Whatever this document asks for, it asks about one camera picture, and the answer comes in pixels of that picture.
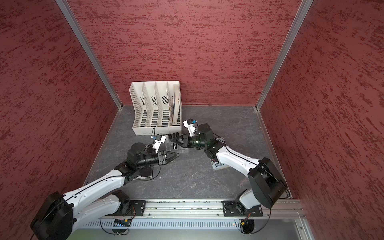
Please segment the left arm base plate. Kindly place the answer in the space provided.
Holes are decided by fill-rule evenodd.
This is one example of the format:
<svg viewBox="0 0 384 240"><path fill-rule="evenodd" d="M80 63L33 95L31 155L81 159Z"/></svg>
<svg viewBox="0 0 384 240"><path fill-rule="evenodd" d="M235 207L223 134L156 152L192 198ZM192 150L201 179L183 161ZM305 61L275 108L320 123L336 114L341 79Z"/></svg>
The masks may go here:
<svg viewBox="0 0 384 240"><path fill-rule="evenodd" d="M129 200L121 203L118 210L112 216L142 217L146 208L144 200Z"/></svg>

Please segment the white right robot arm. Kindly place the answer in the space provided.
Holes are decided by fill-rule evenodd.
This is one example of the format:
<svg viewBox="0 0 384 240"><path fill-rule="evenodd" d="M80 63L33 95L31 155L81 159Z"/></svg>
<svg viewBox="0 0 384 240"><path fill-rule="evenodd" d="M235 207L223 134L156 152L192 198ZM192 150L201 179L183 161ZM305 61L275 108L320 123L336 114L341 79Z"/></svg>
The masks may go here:
<svg viewBox="0 0 384 240"><path fill-rule="evenodd" d="M285 179L272 160L254 159L236 152L208 124L201 124L188 134L172 137L171 141L182 148L201 149L210 160L229 166L246 176L251 189L237 197L237 201L247 210L258 205L271 209L288 190Z"/></svg>

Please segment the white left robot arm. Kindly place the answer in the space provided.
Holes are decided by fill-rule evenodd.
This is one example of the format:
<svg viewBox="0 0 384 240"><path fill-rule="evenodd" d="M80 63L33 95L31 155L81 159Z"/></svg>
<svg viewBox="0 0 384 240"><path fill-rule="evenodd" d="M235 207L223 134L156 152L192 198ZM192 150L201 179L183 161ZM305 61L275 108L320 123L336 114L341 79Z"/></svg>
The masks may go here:
<svg viewBox="0 0 384 240"><path fill-rule="evenodd" d="M65 240L95 219L114 214L135 216L130 197L120 188L141 169L166 165L178 157L176 152L156 152L153 145L133 144L127 158L103 177L65 194L48 195L30 224L33 235L39 240Z"/></svg>

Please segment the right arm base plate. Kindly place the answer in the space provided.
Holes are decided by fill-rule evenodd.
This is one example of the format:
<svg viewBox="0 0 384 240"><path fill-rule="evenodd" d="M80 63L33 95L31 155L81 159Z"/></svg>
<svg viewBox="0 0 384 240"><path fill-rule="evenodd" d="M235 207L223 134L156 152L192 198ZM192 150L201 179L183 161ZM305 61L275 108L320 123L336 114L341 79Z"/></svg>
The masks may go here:
<svg viewBox="0 0 384 240"><path fill-rule="evenodd" d="M223 213L225 217L262 217L263 210L261 205L250 209L244 207L239 201L222 201Z"/></svg>

